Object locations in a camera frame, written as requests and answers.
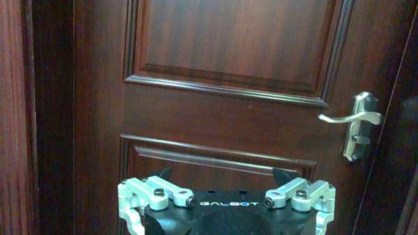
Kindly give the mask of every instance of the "door handle backplate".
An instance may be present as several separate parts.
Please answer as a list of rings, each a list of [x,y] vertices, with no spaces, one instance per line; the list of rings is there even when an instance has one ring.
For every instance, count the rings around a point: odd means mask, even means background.
[[[353,115],[346,117],[329,117],[324,114],[318,118],[329,123],[350,123],[344,156],[354,162],[368,155],[370,144],[372,125],[380,125],[382,114],[376,112],[378,99],[370,92],[362,92],[356,96]]]

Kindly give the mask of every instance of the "screw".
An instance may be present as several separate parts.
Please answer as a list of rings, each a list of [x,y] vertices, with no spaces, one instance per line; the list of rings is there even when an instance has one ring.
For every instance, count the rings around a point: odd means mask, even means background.
[[[154,195],[155,195],[155,196],[159,196],[159,197],[163,197],[163,196],[165,196],[165,189],[157,188],[157,189],[154,190]]]
[[[187,207],[194,207],[197,205],[197,201],[195,201],[195,198],[193,196],[190,196],[187,198],[186,205],[187,205]]]
[[[274,207],[274,201],[270,197],[266,197],[266,201],[265,201],[265,205],[269,207],[269,208],[273,208]]]
[[[306,191],[305,190],[298,190],[297,191],[297,197],[302,197],[306,199],[308,195],[306,195]]]

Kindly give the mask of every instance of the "metal bracket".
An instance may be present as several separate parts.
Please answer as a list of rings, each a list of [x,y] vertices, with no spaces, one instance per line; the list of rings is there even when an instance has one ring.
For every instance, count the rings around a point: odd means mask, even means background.
[[[304,178],[296,178],[278,189],[266,192],[266,206],[272,209],[286,206],[292,199],[292,207],[300,212],[309,212],[313,208],[317,213],[317,235],[325,235],[328,224],[334,220],[336,187],[324,180],[310,183]]]
[[[133,235],[145,235],[141,214],[150,205],[151,210],[161,211],[169,207],[169,198],[178,207],[194,207],[194,192],[181,188],[158,176],[143,181],[131,178],[118,185],[119,217],[126,220]]]

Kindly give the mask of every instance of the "door handle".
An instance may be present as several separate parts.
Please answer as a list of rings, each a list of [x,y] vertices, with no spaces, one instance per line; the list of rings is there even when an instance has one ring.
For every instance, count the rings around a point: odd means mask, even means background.
[[[384,115],[376,112],[377,102],[370,92],[362,92],[356,96],[353,115],[340,118],[318,116],[328,123],[350,123],[344,156],[352,162],[368,156],[372,125],[380,125],[384,120]]]
[[[369,121],[374,125],[380,125],[382,122],[382,114],[377,112],[360,112],[346,117],[329,117],[324,114],[318,116],[322,121],[329,123],[348,123],[357,120]]]

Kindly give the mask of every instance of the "wooden door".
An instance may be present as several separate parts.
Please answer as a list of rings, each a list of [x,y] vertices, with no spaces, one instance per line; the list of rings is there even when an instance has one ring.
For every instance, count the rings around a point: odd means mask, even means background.
[[[348,126],[317,116],[349,115],[362,91],[385,112],[414,6],[77,1],[77,234],[115,234],[119,181],[169,166],[195,189],[276,188],[273,167],[328,180],[329,234],[349,234],[373,158],[348,162]]]

